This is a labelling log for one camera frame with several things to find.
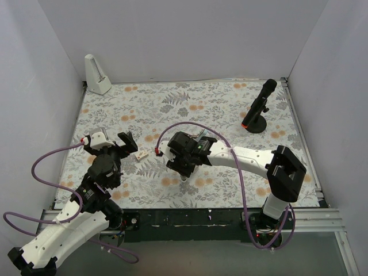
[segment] cable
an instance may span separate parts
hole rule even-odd
[[[82,202],[83,202],[82,197],[81,197],[81,196],[80,196],[76,191],[74,191],[74,190],[72,190],[72,189],[69,189],[69,188],[67,188],[67,187],[64,187],[64,186],[61,186],[61,185],[58,185],[58,184],[54,184],[54,183],[51,183],[51,182],[48,182],[48,181],[45,181],[45,180],[43,180],[43,179],[39,178],[39,177],[36,175],[36,173],[35,173],[35,168],[36,168],[36,166],[37,166],[37,165],[38,165],[38,164],[39,164],[43,159],[45,159],[46,157],[48,157],[48,156],[50,156],[50,155],[52,155],[52,154],[55,154],[55,153],[60,152],[60,151],[71,150],[72,148],[78,148],[78,147],[80,147],[80,146],[82,146],[82,145],[84,145],[84,142],[81,142],[81,143],[79,143],[79,144],[77,144],[77,145],[71,145],[71,146],[69,146],[69,147],[59,148],[59,149],[57,149],[57,150],[50,151],[50,152],[48,152],[47,154],[44,154],[43,156],[41,156],[40,158],[38,158],[38,159],[34,162],[34,164],[32,165],[32,168],[31,168],[31,173],[32,173],[32,176],[33,176],[33,178],[34,178],[35,180],[37,180],[37,181],[39,181],[39,182],[41,182],[41,183],[43,183],[43,184],[46,184],[46,185],[48,185],[48,186],[52,186],[52,187],[56,187],[56,188],[60,188],[60,189],[63,189],[63,190],[70,191],[71,193],[73,193],[73,194],[75,194],[75,195],[77,196],[77,198],[78,198],[78,200],[79,200],[79,202],[80,202],[80,204],[79,204],[79,208],[78,208],[78,211],[77,211],[73,216],[71,216],[70,218],[68,218],[68,219],[66,219],[66,220],[60,220],[60,221],[59,221],[59,223],[67,223],[67,222],[69,222],[69,221],[71,221],[71,220],[75,219],[75,218],[79,215],[79,213],[81,212],[82,207],[83,207],[83,204],[82,204]],[[51,220],[38,220],[38,219],[36,219],[36,218],[28,217],[28,216],[25,216],[25,215],[23,215],[23,214],[19,214],[19,213],[15,213],[15,212],[5,212],[5,213],[3,214],[3,216],[2,216],[2,217],[3,217],[3,219],[4,219],[4,220],[6,221],[6,223],[8,223],[11,227],[13,227],[15,230],[17,230],[17,231],[19,231],[19,232],[21,232],[21,233],[23,233],[23,234],[26,234],[26,235],[29,235],[29,236],[33,236],[33,237],[35,237],[35,236],[37,236],[37,235],[36,235],[36,234],[34,234],[34,233],[31,233],[31,232],[27,232],[27,231],[25,231],[25,230],[23,230],[23,229],[21,229],[21,228],[19,228],[19,227],[15,226],[12,222],[10,222],[10,220],[7,218],[7,216],[20,217],[21,219],[29,220],[29,221],[33,221],[33,222],[36,222],[36,223],[57,224],[57,222],[56,222],[56,221],[51,221]]]
[[[289,211],[289,207],[291,208],[292,210],[292,214],[293,214],[293,219],[294,219],[294,224],[293,224],[293,230],[291,231],[290,233],[290,236],[289,238],[287,239],[287,241],[285,241],[281,246],[278,247],[278,249],[284,247],[285,245],[288,244],[288,242],[290,242],[293,234],[294,234],[294,229],[295,229],[295,214],[294,214],[294,210],[293,210],[293,207],[291,206],[291,204],[289,204],[289,206],[286,207],[285,209],[285,214],[283,216],[283,219],[281,221],[281,225],[278,229],[278,231],[276,232],[275,236],[269,241],[269,243],[267,243],[265,246],[262,246],[260,244],[258,244],[255,240],[254,240],[254,237],[253,235],[251,234],[251,228],[250,228],[250,225],[249,225],[249,214],[248,214],[248,210],[247,210],[247,199],[246,199],[246,191],[245,191],[245,187],[244,187],[244,179],[243,179],[243,173],[242,173],[242,170],[240,168],[240,164],[239,164],[239,160],[235,154],[235,151],[231,148],[231,145],[229,143],[229,141],[221,134],[219,134],[218,132],[208,128],[207,126],[204,126],[204,125],[201,125],[197,122],[178,122],[176,124],[173,124],[171,126],[169,126],[168,128],[166,128],[160,135],[160,137],[158,138],[157,140],[157,145],[156,145],[156,148],[159,148],[159,144],[160,144],[160,141],[161,141],[161,138],[163,137],[163,135],[171,128],[177,126],[177,125],[183,125],[183,124],[189,124],[189,125],[196,125],[198,127],[201,127],[201,128],[204,128],[204,129],[207,129],[208,131],[211,131],[212,133],[214,133],[215,135],[217,135],[218,137],[220,137],[225,145],[230,148],[230,152],[232,154],[232,156],[234,157],[234,160],[235,160],[235,165],[236,165],[236,168],[238,170],[238,173],[239,173],[239,178],[240,178],[240,188],[241,188],[241,197],[242,197],[242,200],[243,200],[243,209],[244,209],[244,216],[245,216],[245,221],[246,221],[246,228],[247,228],[247,232],[248,232],[248,235],[249,235],[249,238],[250,240],[252,241],[252,244],[258,248],[258,249],[265,249],[265,248],[269,248],[272,246],[272,244],[275,242],[275,240],[278,238],[278,236],[280,235],[281,231],[282,231],[282,228],[283,226],[285,225],[285,221],[288,217],[288,211]]]
[[[98,241],[98,240],[89,240],[89,242],[92,242],[92,243],[95,243],[95,244],[99,244],[101,246],[104,246],[104,247],[107,247],[107,248],[110,248],[111,249],[111,253],[118,256],[120,259],[126,261],[127,263],[130,263],[130,264],[135,264],[137,262],[139,262],[139,257],[137,254],[135,254],[133,251],[130,251],[128,249],[124,249],[124,248],[120,248],[120,247],[116,247],[116,246],[112,246],[111,244],[108,244],[108,243],[103,243],[102,241]],[[119,250],[119,251],[122,251],[122,252],[125,252],[125,253],[128,253],[130,255],[132,255],[135,260],[129,260],[127,259],[126,257],[124,256],[121,256],[120,254],[112,251],[112,250]]]

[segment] black stand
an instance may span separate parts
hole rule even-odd
[[[267,127],[267,122],[266,122],[266,119],[263,116],[259,115],[258,118],[251,121],[250,124],[247,127],[244,127],[243,124],[242,124],[242,126],[246,130],[248,130],[250,133],[261,133],[261,132],[265,131],[265,129]]]

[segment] floral tablecloth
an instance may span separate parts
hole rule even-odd
[[[160,133],[180,121],[204,124],[223,134],[232,145],[273,150],[286,145],[306,165],[301,140],[294,126],[282,86],[269,97],[270,111],[264,114],[268,126],[261,134],[245,131],[240,123],[259,94],[263,82],[155,83],[113,85],[105,95],[86,93],[76,125],[73,144],[89,130],[105,127],[109,138],[131,131],[139,150],[149,157],[138,162],[131,155],[122,160],[121,186],[111,191],[122,208],[229,208],[241,207],[239,176],[233,168],[201,166],[186,182],[169,170],[164,158],[156,157],[154,146]],[[197,134],[192,125],[170,130],[163,140],[177,131]],[[70,150],[61,184],[76,189],[94,156],[82,148]],[[249,207],[261,207],[270,193],[268,181],[244,172]],[[55,209],[61,209],[70,193],[58,190]],[[319,206],[312,175],[307,172],[294,206]]]

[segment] purple cable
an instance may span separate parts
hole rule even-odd
[[[130,250],[124,249],[124,248],[120,248],[120,247],[116,247],[116,246],[112,246],[112,245],[110,245],[108,243],[103,243],[103,242],[98,241],[98,240],[89,240],[89,241],[92,242],[92,243],[99,244],[101,246],[107,247],[107,248],[109,248],[111,250],[119,250],[119,251],[122,251],[122,252],[125,252],[125,253],[128,253],[128,254],[132,255],[135,258],[135,260],[129,260],[126,257],[121,256],[120,254],[118,254],[118,253],[116,253],[114,251],[111,251],[112,254],[114,254],[115,256],[118,256],[120,259],[126,261],[127,263],[130,263],[130,264],[133,265],[133,264],[139,262],[138,255],[135,254],[133,251],[130,251]]]
[[[157,145],[156,147],[159,148],[159,144],[160,144],[160,141],[161,141],[161,138],[163,137],[163,135],[171,128],[177,126],[177,125],[183,125],[183,124],[189,124],[189,125],[196,125],[198,127],[201,127],[201,128],[204,128],[204,129],[207,129],[208,131],[211,131],[212,133],[214,133],[215,135],[217,135],[218,137],[220,137],[224,143],[226,144],[226,146],[228,148],[230,148],[230,152],[232,154],[232,156],[234,157],[234,160],[235,160],[235,165],[236,165],[236,168],[239,172],[239,178],[240,178],[240,188],[241,188],[241,197],[242,197],[242,200],[243,200],[243,209],[244,209],[244,216],[245,216],[245,221],[246,221],[246,228],[247,228],[247,231],[248,231],[248,235],[249,235],[249,238],[250,240],[252,241],[252,244],[258,248],[258,249],[266,249],[266,248],[269,248],[272,246],[273,242],[278,238],[278,236],[280,235],[281,231],[282,231],[282,228],[283,226],[285,225],[285,221],[286,221],[286,218],[288,217],[288,211],[289,211],[289,206],[292,210],[292,214],[293,214],[293,220],[294,220],[294,224],[293,224],[293,229],[290,233],[290,236],[289,238],[281,245],[278,247],[278,249],[286,246],[288,244],[288,242],[290,242],[293,234],[294,234],[294,230],[295,230],[295,213],[294,213],[294,210],[293,210],[293,207],[289,204],[289,206],[286,207],[285,209],[285,214],[283,216],[283,219],[281,221],[281,225],[277,231],[277,233],[275,234],[275,236],[269,241],[269,243],[267,243],[265,246],[261,246],[260,244],[258,244],[254,238],[253,238],[253,235],[251,234],[251,228],[250,228],[250,225],[249,225],[249,214],[248,214],[248,210],[247,210],[247,199],[246,199],[246,191],[245,191],[245,188],[244,188],[244,179],[243,179],[243,173],[242,173],[242,170],[240,169],[240,164],[239,164],[239,160],[235,154],[235,151],[231,148],[231,145],[229,143],[229,141],[224,137],[222,136],[221,134],[219,134],[218,132],[208,128],[207,126],[204,126],[204,125],[201,125],[197,122],[178,122],[176,124],[173,124],[171,126],[169,126],[168,128],[166,128],[160,135],[160,137],[158,138],[157,140]]]
[[[70,191],[71,193],[75,194],[75,195],[78,197],[79,202],[83,202],[82,197],[81,197],[77,192],[75,192],[74,190],[69,189],[69,188],[67,188],[67,187],[63,187],[63,186],[58,185],[58,184],[54,184],[54,183],[51,183],[51,182],[45,181],[45,180],[43,180],[43,179],[39,178],[39,177],[36,175],[36,173],[34,172],[34,171],[35,171],[36,166],[37,166],[37,165],[38,165],[38,164],[39,164],[43,159],[45,159],[46,157],[48,157],[48,156],[50,156],[50,155],[52,155],[52,154],[55,154],[55,153],[57,153],[57,152],[60,152],[60,151],[66,151],[66,150],[70,150],[70,149],[72,149],[72,148],[78,148],[78,147],[80,147],[80,146],[82,146],[82,145],[84,145],[84,143],[83,143],[83,142],[82,142],[82,143],[79,143],[79,144],[77,144],[77,145],[71,145],[71,146],[69,146],[69,147],[59,148],[59,149],[57,149],[57,150],[50,151],[49,153],[47,153],[47,154],[45,154],[45,155],[41,156],[40,158],[38,158],[38,159],[34,162],[34,164],[32,165],[32,168],[31,168],[31,173],[32,173],[33,178],[34,178],[35,180],[37,180],[37,181],[39,181],[39,182],[43,183],[43,184],[48,185],[48,186],[52,186],[52,187],[56,187],[56,188],[60,188],[60,189],[63,189],[63,190]],[[69,222],[69,221],[71,221],[71,220],[75,219],[75,218],[77,217],[77,215],[79,215],[79,213],[81,212],[81,210],[82,210],[82,206],[83,206],[83,205],[82,205],[82,204],[80,204],[80,205],[79,205],[79,209],[78,209],[78,211],[77,211],[73,216],[71,216],[70,218],[68,218],[68,219],[66,219],[66,220],[61,220],[61,221],[60,221],[60,223],[67,223],[67,222]],[[21,229],[21,228],[19,228],[19,227],[15,226],[15,225],[14,225],[13,223],[11,223],[11,222],[10,222],[10,220],[6,217],[6,216],[8,216],[8,215],[9,215],[9,216],[20,217],[21,219],[34,221],[34,222],[36,222],[36,223],[57,224],[57,222],[55,222],[55,221],[51,221],[51,220],[38,220],[38,219],[36,219],[36,218],[28,217],[28,216],[25,216],[25,215],[23,215],[23,214],[19,214],[19,213],[15,213],[15,212],[5,212],[5,213],[3,214],[3,216],[2,216],[2,217],[3,217],[3,219],[4,219],[4,220],[6,221],[6,223],[8,223],[11,227],[13,227],[15,230],[17,230],[17,231],[19,231],[19,232],[21,232],[21,233],[23,233],[23,234],[26,234],[26,235],[29,235],[29,236],[33,236],[33,237],[35,237],[35,236],[37,236],[37,235],[36,235],[36,234],[34,234],[34,233],[31,233],[31,232],[27,232],[27,231],[25,231],[25,230],[23,230],[23,229]]]

